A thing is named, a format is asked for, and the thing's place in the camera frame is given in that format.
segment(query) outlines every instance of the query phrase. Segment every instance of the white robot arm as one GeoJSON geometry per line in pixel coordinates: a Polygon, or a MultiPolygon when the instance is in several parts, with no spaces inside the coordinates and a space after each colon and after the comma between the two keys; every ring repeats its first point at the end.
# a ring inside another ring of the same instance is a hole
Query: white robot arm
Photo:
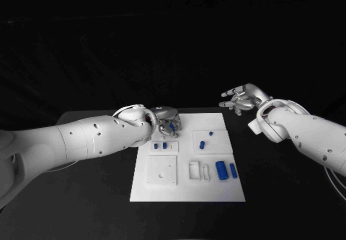
{"type": "Polygon", "coordinates": [[[29,182],[48,170],[99,158],[150,141],[159,125],[161,134],[177,137],[177,109],[143,105],[121,108],[112,116],[22,131],[0,130],[0,209],[29,182]]]}
{"type": "Polygon", "coordinates": [[[330,170],[346,176],[346,127],[308,111],[291,100],[274,99],[251,83],[223,92],[231,101],[221,107],[242,110],[258,108],[254,121],[248,124],[255,134],[280,143],[291,139],[297,150],[330,170]]]}

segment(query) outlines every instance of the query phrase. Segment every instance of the small blue part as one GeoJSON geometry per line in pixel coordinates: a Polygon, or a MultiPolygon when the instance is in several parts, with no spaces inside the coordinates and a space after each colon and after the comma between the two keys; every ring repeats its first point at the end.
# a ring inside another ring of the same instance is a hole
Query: small blue part
{"type": "Polygon", "coordinates": [[[203,149],[205,148],[205,141],[200,141],[200,145],[199,145],[199,148],[203,149]]]}
{"type": "Polygon", "coordinates": [[[232,172],[232,178],[236,179],[238,176],[236,176],[236,168],[235,168],[235,164],[229,164],[229,167],[231,167],[231,172],[232,172]]]}
{"type": "Polygon", "coordinates": [[[174,132],[174,126],[173,126],[172,123],[169,124],[169,127],[172,128],[172,130],[173,130],[173,132],[174,132]]]}
{"type": "Polygon", "coordinates": [[[218,179],[219,180],[229,179],[229,174],[228,174],[225,162],[223,161],[218,161],[215,163],[215,166],[216,166],[216,170],[218,170],[218,179]]]}

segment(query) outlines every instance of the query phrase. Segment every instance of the dark background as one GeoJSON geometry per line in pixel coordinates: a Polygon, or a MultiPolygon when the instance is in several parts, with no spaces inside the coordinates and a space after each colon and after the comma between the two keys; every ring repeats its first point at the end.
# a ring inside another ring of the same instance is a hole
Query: dark background
{"type": "Polygon", "coordinates": [[[0,129],[131,104],[218,107],[246,83],[346,125],[343,10],[321,0],[1,3],[0,129]]]}

